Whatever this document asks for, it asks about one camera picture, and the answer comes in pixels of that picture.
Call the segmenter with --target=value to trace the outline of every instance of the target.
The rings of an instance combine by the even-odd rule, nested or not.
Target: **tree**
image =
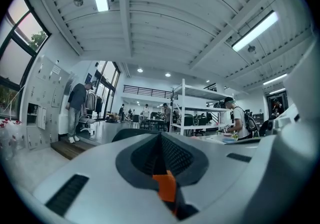
[[[42,42],[47,38],[47,35],[43,30],[38,32],[38,34],[32,34],[31,36],[31,42],[30,42],[30,47],[34,50],[37,51],[37,49],[41,46]]]

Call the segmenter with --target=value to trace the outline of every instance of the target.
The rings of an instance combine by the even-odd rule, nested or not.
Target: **jeans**
[[[77,110],[75,108],[70,107],[68,112],[68,121],[69,121],[69,127],[68,127],[68,136],[73,137],[75,136],[76,126],[79,123],[81,110]]]

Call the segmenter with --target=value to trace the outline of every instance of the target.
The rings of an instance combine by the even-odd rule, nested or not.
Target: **hanging clothes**
[[[101,97],[99,97],[99,96],[97,96],[97,99],[96,99],[96,105],[95,105],[95,111],[97,112],[97,113],[101,113],[101,110],[102,110],[102,98]]]
[[[95,103],[96,103],[96,97],[94,93],[88,93],[87,97],[86,97],[86,103],[85,103],[85,107],[89,110],[89,111],[93,111],[95,108]]]

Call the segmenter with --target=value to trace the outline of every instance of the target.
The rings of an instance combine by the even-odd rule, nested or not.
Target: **white shirt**
[[[234,116],[234,120],[236,119],[240,119],[241,122],[242,122],[242,129],[238,131],[238,139],[239,138],[244,138],[244,137],[247,137],[249,135],[249,131],[246,129],[246,126],[245,126],[245,113],[243,112],[242,108],[240,107],[236,107],[234,108],[234,113],[233,113],[233,116]]]
[[[149,117],[149,107],[144,107],[143,109],[143,116]]]

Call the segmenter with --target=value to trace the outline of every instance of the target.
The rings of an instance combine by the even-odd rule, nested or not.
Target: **backpack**
[[[254,119],[252,117],[249,116],[248,113],[246,113],[240,106],[236,106],[235,108],[240,108],[244,113],[243,113],[243,116],[244,116],[244,122],[245,122],[245,128],[251,132],[251,131],[256,131],[258,130],[258,126],[256,125]]]

